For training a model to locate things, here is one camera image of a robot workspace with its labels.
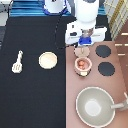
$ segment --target black mat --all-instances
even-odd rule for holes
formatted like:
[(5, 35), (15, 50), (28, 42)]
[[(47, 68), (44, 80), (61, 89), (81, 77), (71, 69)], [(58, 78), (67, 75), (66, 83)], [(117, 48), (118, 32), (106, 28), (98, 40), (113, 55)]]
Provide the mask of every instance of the black mat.
[[(11, 18), (0, 56), (0, 128), (66, 128), (65, 49), (54, 45), (56, 17)], [(64, 46), (66, 24), (58, 29), (57, 43)], [(23, 51), (23, 71), (14, 74), (12, 64)], [(58, 63), (42, 69), (38, 58), (54, 52)]]
[(111, 55), (111, 49), (106, 45), (99, 45), (96, 48), (96, 54), (102, 58), (106, 58)]
[(100, 74), (103, 76), (112, 76), (115, 73), (114, 66), (109, 62), (102, 62), (98, 66)]

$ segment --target black coaster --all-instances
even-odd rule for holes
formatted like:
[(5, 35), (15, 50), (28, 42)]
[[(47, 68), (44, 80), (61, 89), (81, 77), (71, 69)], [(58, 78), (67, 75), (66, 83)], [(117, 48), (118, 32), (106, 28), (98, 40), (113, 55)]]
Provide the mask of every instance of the black coaster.
[(109, 62), (102, 62), (98, 66), (100, 74), (103, 76), (112, 76), (115, 72), (114, 66)]
[(106, 58), (111, 54), (111, 49), (106, 45), (99, 45), (96, 48), (96, 54), (102, 58)]

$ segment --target white ceramic bowl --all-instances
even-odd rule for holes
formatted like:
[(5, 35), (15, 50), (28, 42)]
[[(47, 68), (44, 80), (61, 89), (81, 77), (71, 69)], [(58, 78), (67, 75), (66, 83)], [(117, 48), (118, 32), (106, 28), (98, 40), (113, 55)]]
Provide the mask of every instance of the white ceramic bowl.
[[(88, 67), (85, 68), (84, 70), (82, 70), (82, 69), (80, 69), (80, 68), (78, 67), (78, 61), (80, 61), (80, 60), (85, 61), (85, 62), (87, 63), (87, 65), (88, 65)], [(78, 74), (81, 75), (82, 72), (87, 72), (87, 75), (88, 75), (88, 73), (90, 72), (91, 68), (92, 68), (92, 62), (91, 62), (91, 60), (90, 60), (89, 58), (87, 58), (87, 57), (79, 57), (79, 58), (77, 58), (77, 59), (75, 60), (75, 71), (76, 71)]]
[(109, 125), (115, 116), (112, 97), (99, 87), (83, 89), (76, 99), (76, 111), (80, 119), (94, 128)]
[(57, 64), (57, 56), (52, 52), (45, 52), (40, 55), (39, 64), (44, 69), (51, 69)]

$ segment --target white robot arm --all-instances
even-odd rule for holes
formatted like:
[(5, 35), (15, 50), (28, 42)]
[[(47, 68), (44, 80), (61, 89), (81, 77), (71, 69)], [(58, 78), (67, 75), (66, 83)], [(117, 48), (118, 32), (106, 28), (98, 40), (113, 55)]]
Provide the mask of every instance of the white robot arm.
[(99, 6), (104, 0), (66, 0), (66, 7), (76, 21), (67, 24), (66, 44), (93, 45), (105, 39), (106, 27), (95, 28)]
[(65, 0), (44, 0), (44, 13), (59, 14), (65, 8)]

